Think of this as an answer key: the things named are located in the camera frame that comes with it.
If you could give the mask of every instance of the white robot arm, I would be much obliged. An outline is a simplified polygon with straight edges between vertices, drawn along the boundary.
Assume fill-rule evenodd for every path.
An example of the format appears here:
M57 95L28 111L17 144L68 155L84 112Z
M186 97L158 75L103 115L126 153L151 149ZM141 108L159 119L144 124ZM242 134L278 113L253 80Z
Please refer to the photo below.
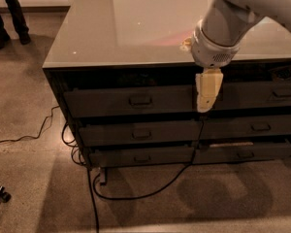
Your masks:
M196 75L197 110L210 110L222 84L220 68L240 49L245 33L270 17L291 32L291 0L213 0L191 38L191 53L202 74Z

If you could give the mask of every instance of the shoe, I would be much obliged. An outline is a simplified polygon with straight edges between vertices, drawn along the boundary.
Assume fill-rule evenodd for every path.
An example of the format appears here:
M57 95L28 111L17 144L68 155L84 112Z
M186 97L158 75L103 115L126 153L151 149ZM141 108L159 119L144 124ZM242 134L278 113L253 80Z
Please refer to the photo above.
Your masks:
M0 35L0 50L6 46L6 42L10 41L10 36L5 33L4 35Z
M20 33L19 40L23 45L26 45L31 42L31 38L27 32Z

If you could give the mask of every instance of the floor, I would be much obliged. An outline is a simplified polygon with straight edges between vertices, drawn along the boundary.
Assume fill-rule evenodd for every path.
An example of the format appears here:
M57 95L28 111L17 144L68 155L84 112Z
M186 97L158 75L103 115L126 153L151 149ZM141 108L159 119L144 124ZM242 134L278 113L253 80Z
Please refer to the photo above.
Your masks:
M37 136L57 105L41 67L65 14L25 16L32 43L22 46L3 15L12 40L0 50L0 140ZM0 185L12 194L0 203L0 232L95 232L86 170L71 160L61 141L65 120L59 109L52 111L38 140L0 144ZM98 190L111 197L147 194L182 167L110 169ZM291 158L191 166L155 196L95 200L105 233L291 233Z

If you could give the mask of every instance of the glossy countertop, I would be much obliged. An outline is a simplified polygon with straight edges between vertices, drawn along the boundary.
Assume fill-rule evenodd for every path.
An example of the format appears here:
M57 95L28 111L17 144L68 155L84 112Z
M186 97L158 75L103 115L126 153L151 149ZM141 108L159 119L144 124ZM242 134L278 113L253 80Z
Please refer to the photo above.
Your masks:
M193 62L181 42L212 0L75 0L44 68ZM234 60L291 58L291 34L269 18L242 39Z

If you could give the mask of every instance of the gray drawer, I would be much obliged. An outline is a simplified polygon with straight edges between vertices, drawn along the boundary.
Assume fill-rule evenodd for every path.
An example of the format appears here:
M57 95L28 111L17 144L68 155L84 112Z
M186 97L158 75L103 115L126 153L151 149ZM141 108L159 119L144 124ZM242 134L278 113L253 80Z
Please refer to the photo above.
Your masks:
M291 115L249 116L206 120L201 139L291 134Z
M196 150L194 164L279 159L291 156L291 144L259 143L252 146L231 146Z
M291 106L291 81L224 83L213 109Z
M112 125L88 125L80 129L86 147L196 141L201 122L166 121Z
M191 112L192 85L73 90L64 93L72 117Z
M192 160L193 151L193 148L187 146L133 150L96 150L89 155L89 159L94 167L185 163Z

